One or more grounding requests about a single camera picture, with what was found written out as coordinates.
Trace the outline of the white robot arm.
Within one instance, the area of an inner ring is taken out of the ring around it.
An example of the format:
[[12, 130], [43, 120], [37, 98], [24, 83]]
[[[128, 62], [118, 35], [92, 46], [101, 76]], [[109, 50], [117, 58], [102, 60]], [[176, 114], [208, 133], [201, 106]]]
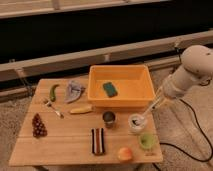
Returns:
[[213, 77], [213, 50], [203, 45], [188, 47], [181, 54], [181, 65], [158, 88], [155, 105], [179, 99], [194, 85]]

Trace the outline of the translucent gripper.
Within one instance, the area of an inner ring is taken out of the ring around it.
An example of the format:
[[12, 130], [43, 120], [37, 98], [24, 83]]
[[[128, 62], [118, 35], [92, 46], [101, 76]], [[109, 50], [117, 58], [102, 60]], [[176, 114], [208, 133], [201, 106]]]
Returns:
[[158, 108], [164, 103], [167, 103], [169, 98], [165, 95], [164, 89], [160, 87], [156, 92], [155, 107]]

